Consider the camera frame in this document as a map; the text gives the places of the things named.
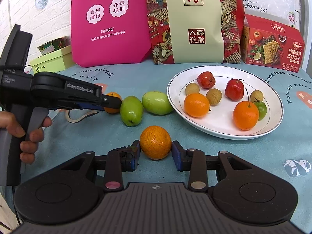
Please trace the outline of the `person's left hand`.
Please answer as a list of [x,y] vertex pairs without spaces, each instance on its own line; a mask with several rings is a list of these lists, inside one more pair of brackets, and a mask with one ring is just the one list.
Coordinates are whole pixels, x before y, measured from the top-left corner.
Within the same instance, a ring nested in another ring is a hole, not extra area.
[[[38,150],[38,143],[44,140],[43,128],[47,128],[52,125],[52,120],[48,116],[43,121],[40,128],[30,132],[28,141],[22,141],[20,144],[21,154],[20,159],[25,164],[33,164],[35,161],[35,153]],[[5,128],[9,134],[14,137],[22,138],[25,135],[25,131],[22,126],[17,122],[14,114],[6,111],[1,111],[1,128]]]

